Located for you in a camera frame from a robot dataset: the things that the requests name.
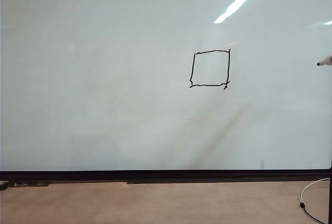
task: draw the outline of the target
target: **black frame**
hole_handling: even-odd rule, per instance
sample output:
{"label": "black frame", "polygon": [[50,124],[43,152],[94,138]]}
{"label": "black frame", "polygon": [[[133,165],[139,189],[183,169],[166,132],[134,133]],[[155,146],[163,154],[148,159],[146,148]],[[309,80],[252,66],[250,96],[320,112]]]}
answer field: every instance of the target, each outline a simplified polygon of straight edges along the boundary
{"label": "black frame", "polygon": [[118,170],[1,171],[0,180],[116,180],[165,183],[205,181],[285,181],[331,177],[332,167],[318,170]]}

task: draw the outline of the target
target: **marker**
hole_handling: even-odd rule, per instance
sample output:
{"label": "marker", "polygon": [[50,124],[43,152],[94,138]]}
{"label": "marker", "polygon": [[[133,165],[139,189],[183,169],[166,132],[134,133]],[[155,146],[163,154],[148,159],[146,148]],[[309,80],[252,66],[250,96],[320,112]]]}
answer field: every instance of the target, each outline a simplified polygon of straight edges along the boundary
{"label": "marker", "polygon": [[317,63],[317,66],[332,65],[332,55]]}

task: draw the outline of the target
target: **whiteboard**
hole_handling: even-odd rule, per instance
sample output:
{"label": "whiteboard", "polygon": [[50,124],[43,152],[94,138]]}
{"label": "whiteboard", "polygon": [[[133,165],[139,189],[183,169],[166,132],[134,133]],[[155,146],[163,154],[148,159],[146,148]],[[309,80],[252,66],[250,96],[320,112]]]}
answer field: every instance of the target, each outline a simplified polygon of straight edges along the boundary
{"label": "whiteboard", "polygon": [[234,1],[1,0],[1,170],[330,168],[332,0]]}

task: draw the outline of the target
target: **floor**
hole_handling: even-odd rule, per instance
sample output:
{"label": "floor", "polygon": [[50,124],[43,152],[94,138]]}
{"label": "floor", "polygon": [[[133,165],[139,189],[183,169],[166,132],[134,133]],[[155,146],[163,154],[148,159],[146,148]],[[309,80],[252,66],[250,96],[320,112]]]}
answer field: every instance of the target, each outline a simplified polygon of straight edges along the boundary
{"label": "floor", "polygon": [[[144,223],[310,224],[299,207],[310,182],[51,184],[1,192],[1,224]],[[304,194],[307,210],[327,222],[329,182]]]}

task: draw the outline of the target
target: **cable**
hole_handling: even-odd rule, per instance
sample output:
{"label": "cable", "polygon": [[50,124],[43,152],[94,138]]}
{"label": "cable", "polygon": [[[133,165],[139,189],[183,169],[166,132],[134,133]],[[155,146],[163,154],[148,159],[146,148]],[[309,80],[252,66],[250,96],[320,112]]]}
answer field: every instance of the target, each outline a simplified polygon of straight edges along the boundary
{"label": "cable", "polygon": [[303,209],[303,211],[309,216],[311,217],[312,219],[314,219],[315,221],[321,223],[321,224],[326,224],[324,222],[322,222],[321,220],[318,220],[317,218],[313,217],[311,214],[309,214],[309,212],[306,210],[306,205],[305,203],[302,201],[302,197],[303,197],[303,193],[304,191],[309,188],[311,185],[315,184],[315,183],[318,183],[319,181],[327,181],[327,180],[330,180],[330,178],[323,178],[323,179],[320,179],[320,180],[317,180],[317,181],[314,181],[313,183],[307,185],[303,191],[301,192],[301,196],[300,196],[300,207]]}
{"label": "cable", "polygon": [[321,224],[326,224],[326,223],[322,222],[321,220],[318,220],[317,218],[313,217],[311,214],[309,214],[308,211],[306,210],[306,206],[305,206],[304,203],[303,203],[302,205],[301,205],[301,207],[302,207],[303,211],[304,211],[308,216],[310,216],[312,219],[314,219],[315,221],[317,221],[317,222],[319,222],[319,223],[321,223]]}

